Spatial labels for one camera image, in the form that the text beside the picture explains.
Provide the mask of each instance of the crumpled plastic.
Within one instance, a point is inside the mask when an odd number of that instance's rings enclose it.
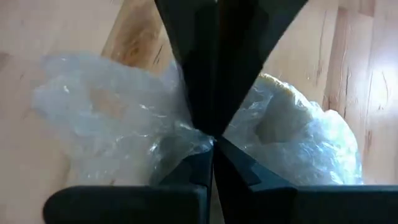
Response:
[[[70,141],[67,185],[156,184],[213,138],[192,128],[175,63],[160,77],[88,54],[47,57],[32,106]]]
[[[363,183],[358,145],[344,119],[267,74],[256,80],[224,137],[295,185]]]

